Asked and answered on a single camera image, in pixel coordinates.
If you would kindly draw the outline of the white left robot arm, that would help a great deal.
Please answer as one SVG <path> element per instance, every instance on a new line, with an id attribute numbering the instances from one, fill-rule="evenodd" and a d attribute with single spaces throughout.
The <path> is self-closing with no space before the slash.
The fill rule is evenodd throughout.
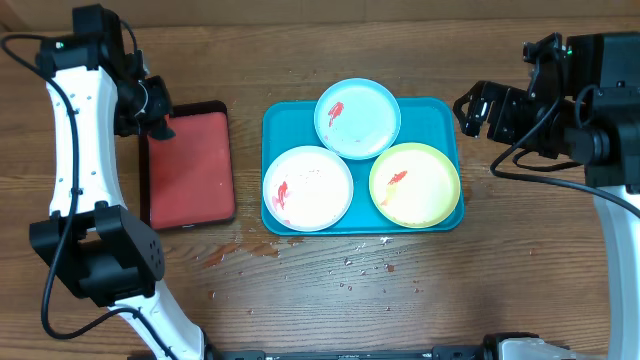
<path id="1" fill-rule="evenodd" d="M 72 20 L 72 33 L 43 38 L 36 57 L 54 111 L 56 183 L 31 246 L 50 281 L 122 317 L 154 358 L 211 359 L 206 334 L 165 283 L 157 233 L 127 209 L 117 173 L 117 137 L 171 138 L 166 86 L 140 50 L 125 49 L 130 28 L 116 13 L 89 5 Z"/>

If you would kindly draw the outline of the black-handled scrub brush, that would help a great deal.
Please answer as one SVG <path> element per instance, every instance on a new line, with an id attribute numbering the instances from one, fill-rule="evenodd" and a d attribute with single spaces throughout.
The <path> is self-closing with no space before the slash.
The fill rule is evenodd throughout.
<path id="1" fill-rule="evenodd" d="M 148 131 L 148 136 L 154 140 L 166 141 L 176 136 L 175 132 L 168 126 L 166 117 L 157 121 Z"/>

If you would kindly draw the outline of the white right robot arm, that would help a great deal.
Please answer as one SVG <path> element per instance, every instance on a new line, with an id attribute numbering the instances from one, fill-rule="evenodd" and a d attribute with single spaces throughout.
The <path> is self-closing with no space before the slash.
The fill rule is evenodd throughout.
<path id="1" fill-rule="evenodd" d="M 609 284 L 609 359 L 639 356 L 639 35 L 562 37 L 523 45 L 527 89 L 477 82 L 453 113 L 463 134 L 507 145 L 499 178 L 593 195 Z"/>

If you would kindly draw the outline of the white plate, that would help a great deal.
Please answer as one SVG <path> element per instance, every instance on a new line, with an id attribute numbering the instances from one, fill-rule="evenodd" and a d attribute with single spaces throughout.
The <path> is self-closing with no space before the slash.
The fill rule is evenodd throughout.
<path id="1" fill-rule="evenodd" d="M 346 214 L 354 181 L 346 163 L 334 152 L 299 146 L 269 165 L 262 193 L 277 223 L 298 232 L 315 232 L 331 227 Z"/>

